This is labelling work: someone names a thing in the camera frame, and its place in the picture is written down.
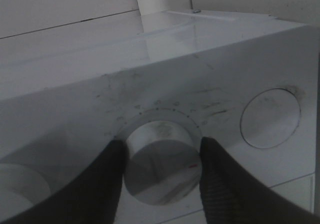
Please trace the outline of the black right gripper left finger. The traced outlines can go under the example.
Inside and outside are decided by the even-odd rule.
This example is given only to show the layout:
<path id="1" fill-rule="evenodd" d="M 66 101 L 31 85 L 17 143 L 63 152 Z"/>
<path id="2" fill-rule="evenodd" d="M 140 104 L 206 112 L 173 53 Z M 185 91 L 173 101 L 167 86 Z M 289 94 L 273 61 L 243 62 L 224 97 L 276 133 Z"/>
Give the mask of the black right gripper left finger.
<path id="1" fill-rule="evenodd" d="M 125 172 L 125 143 L 112 140 L 73 181 L 8 223 L 114 223 Z"/>

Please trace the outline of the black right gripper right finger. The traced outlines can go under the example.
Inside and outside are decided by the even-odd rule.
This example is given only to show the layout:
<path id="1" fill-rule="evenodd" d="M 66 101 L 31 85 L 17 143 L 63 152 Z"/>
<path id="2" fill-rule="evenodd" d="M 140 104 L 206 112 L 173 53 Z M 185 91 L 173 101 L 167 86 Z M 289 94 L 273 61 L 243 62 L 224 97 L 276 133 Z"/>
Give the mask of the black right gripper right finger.
<path id="1" fill-rule="evenodd" d="M 266 187 L 213 138 L 200 142 L 207 223 L 313 223 L 314 215 Z"/>

